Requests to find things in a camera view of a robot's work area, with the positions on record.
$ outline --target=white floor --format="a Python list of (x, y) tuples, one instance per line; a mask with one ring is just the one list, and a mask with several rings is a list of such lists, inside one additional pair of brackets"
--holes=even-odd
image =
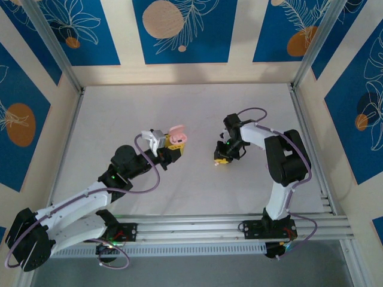
[[(159, 167), (158, 189), (125, 195), (109, 210), (125, 215), (261, 213), (272, 187), (265, 153), (250, 146), (240, 161), (217, 167), (213, 162), (225, 116), (251, 106), (267, 109), (265, 126), (300, 131), (286, 84), (88, 87), (53, 200), (60, 202), (96, 181), (115, 150), (134, 146), (141, 130), (167, 132), (185, 124), (189, 139), (184, 155), (166, 172)], [(248, 111), (240, 118), (260, 116), (262, 112)], [(152, 187), (156, 177), (150, 171), (132, 182), (133, 190), (139, 191)], [(315, 176), (296, 191), (291, 210), (323, 211)]]

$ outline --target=purple cable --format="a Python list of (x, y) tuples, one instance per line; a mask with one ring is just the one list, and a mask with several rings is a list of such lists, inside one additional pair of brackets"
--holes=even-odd
[[(138, 146), (138, 143), (137, 143), (137, 140), (141, 137), (141, 135), (137, 135), (136, 138), (134, 139), (134, 144), (136, 145), (138, 151), (142, 154), (142, 156), (149, 162), (149, 164), (152, 166), (152, 168), (154, 169), (156, 175), (157, 175), (157, 182), (155, 184), (154, 187), (152, 188), (149, 188), (148, 190), (144, 190), (144, 191), (131, 191), (131, 190), (121, 190), (119, 188), (111, 188), (111, 187), (105, 187), (105, 188), (99, 188), (98, 190), (92, 190), (88, 193), (88, 196), (92, 195), (92, 194), (95, 194), (95, 193), (100, 193), (102, 191), (116, 191), (116, 192), (119, 192), (119, 193), (125, 193), (125, 194), (142, 194), (142, 193), (149, 193), (150, 191), (153, 191), (155, 190), (159, 184), (160, 184), (160, 173), (158, 172), (157, 168), (156, 168), (156, 165), (150, 160), (150, 158), (144, 153), (144, 151)], [(67, 203), (53, 209), (50, 214), (53, 215), (55, 214), (56, 212), (60, 211), (61, 209), (71, 205), (72, 203), (76, 202), (77, 200), (80, 200), (82, 199), (83, 197), (86, 197), (85, 194), (81, 194), (79, 195), (78, 197), (75, 197), (74, 199), (68, 201)], [(28, 235), (28, 233), (30, 233), (38, 224), (40, 224), (41, 222), (43, 222), (45, 219), (47, 219), (48, 216), (47, 215), (44, 215), (42, 218), (40, 218), (39, 220), (37, 220), (35, 223), (33, 223), (29, 228), (27, 228), (23, 233), (22, 235), (20, 235), (20, 237), (15, 241), (15, 243), (12, 245), (12, 247), (10, 248), (8, 254), (7, 254), (7, 257), (5, 258), (5, 262), (4, 262), (4, 265), (5, 265), (5, 268), (7, 269), (10, 269), (10, 268), (16, 268), (18, 266), (20, 266), (20, 264), (16, 264), (16, 265), (9, 265), (9, 262), (10, 262), (10, 259), (11, 259), (11, 256), (12, 256), (12, 253), (13, 251), (16, 249), (16, 247), (20, 244), (20, 242)], [(91, 239), (92, 241), (97, 241), (97, 242), (102, 242), (100, 241), (100, 239)], [(112, 266), (107, 266), (107, 265), (104, 265), (104, 267), (108, 267), (108, 268), (111, 268), (111, 269), (124, 269), (126, 268), (128, 265), (129, 265), (129, 257), (128, 255), (120, 250), (120, 248), (116, 248), (117, 250), (119, 250), (122, 254), (124, 254), (126, 256), (126, 259), (127, 259), (127, 264), (124, 266), (124, 267), (112, 267)]]
[[(299, 214), (296, 214), (296, 213), (293, 213), (293, 212), (290, 212), (290, 211), (289, 211), (290, 202), (291, 202), (291, 199), (292, 199), (292, 197), (293, 197), (293, 193), (294, 193), (293, 190), (295, 190), (299, 185), (301, 185), (301, 184), (305, 184), (306, 182), (309, 182), (309, 181), (311, 180), (311, 178), (312, 178), (312, 171), (311, 171), (310, 165), (309, 165), (309, 163), (307, 162), (305, 156), (302, 154), (302, 152), (300, 151), (300, 149), (295, 145), (295, 143), (293, 143), (293, 142), (292, 142), (288, 137), (286, 137), (283, 133), (280, 133), (280, 132), (278, 132), (278, 131), (276, 131), (276, 130), (272, 130), (272, 129), (268, 128), (268, 127), (264, 127), (264, 126), (261, 126), (261, 125), (258, 124), (259, 121), (263, 120), (263, 119), (266, 118), (267, 115), (268, 115), (268, 112), (267, 112), (265, 109), (263, 109), (263, 108), (258, 108), (258, 107), (247, 108), (247, 109), (244, 109), (243, 111), (240, 111), (239, 113), (237, 113), (237, 115), (239, 115), (239, 114), (241, 114), (241, 113), (243, 113), (243, 112), (245, 112), (245, 111), (249, 111), (249, 110), (251, 110), (251, 109), (260, 110), (260, 111), (263, 111), (263, 112), (265, 113), (265, 115), (264, 115), (262, 118), (259, 118), (258, 120), (255, 120), (255, 122), (256, 122), (256, 123), (255, 123), (256, 126), (257, 126), (258, 128), (260, 128), (260, 129), (262, 129), (262, 130), (266, 130), (266, 131), (268, 131), (268, 132), (272, 132), (272, 133), (274, 133), (274, 134), (276, 134), (276, 135), (278, 135), (278, 136), (281, 136), (285, 141), (287, 141), (287, 142), (294, 148), (294, 150), (298, 153), (299, 157), (302, 159), (302, 161), (303, 161), (303, 163), (304, 163), (304, 165), (305, 165), (305, 167), (306, 167), (306, 169), (307, 169), (307, 171), (308, 171), (308, 173), (309, 173), (309, 176), (308, 176), (306, 179), (297, 182), (296, 184), (294, 184), (294, 185), (291, 187), (291, 190), (290, 190), (290, 192), (289, 192), (289, 194), (288, 194), (288, 196), (287, 196), (287, 200), (286, 200), (286, 204), (285, 204), (286, 211), (287, 211), (287, 213), (288, 213), (289, 215), (298, 217), (298, 218), (300, 218), (300, 219), (308, 220), (308, 221), (311, 221), (312, 223), (314, 223), (314, 230), (312, 231), (312, 233), (310, 233), (310, 235), (309, 235), (308, 237), (306, 237), (301, 243), (299, 243), (297, 246), (295, 246), (295, 247), (292, 249), (292, 250), (295, 250), (295, 249), (301, 247), (303, 244), (305, 244), (305, 243), (306, 243), (306, 242), (307, 242), (307, 241), (308, 241), (308, 240), (315, 234), (315, 232), (317, 232), (317, 230), (318, 230), (318, 224), (317, 224), (317, 222), (316, 222), (315, 220), (313, 220), (313, 219), (311, 219), (311, 218), (307, 218), (307, 217), (305, 217), (305, 216), (302, 216), (302, 215), (299, 215)], [(287, 252), (287, 253), (281, 255), (280, 258), (286, 256), (286, 255), (289, 254), (290, 252)]]
[(241, 113), (246, 112), (246, 111), (250, 111), (252, 109), (255, 109), (255, 110), (258, 110), (258, 111), (263, 111), (265, 113), (262, 117), (260, 117), (258, 120), (256, 120), (256, 122), (263, 120), (268, 115), (267, 110), (265, 110), (263, 108), (258, 108), (258, 107), (244, 109), (244, 110), (240, 111), (239, 113), (237, 113), (237, 115), (240, 115)]
[(104, 267), (109, 268), (109, 269), (114, 269), (114, 270), (122, 270), (122, 269), (128, 268), (128, 266), (130, 264), (130, 258), (128, 256), (128, 254), (126, 254), (126, 252), (122, 248), (119, 248), (117, 245), (111, 244), (111, 243), (109, 243), (105, 240), (102, 240), (102, 239), (91, 239), (91, 241), (100, 242), (103, 244), (108, 244), (110, 246), (113, 246), (114, 249), (120, 251), (126, 258), (126, 264), (124, 266), (115, 267), (115, 266), (110, 266), (110, 265), (106, 265), (105, 263), (103, 263), (101, 261), (101, 254), (99, 254), (97, 259), (98, 259), (98, 262), (100, 263), (101, 266), (104, 266)]

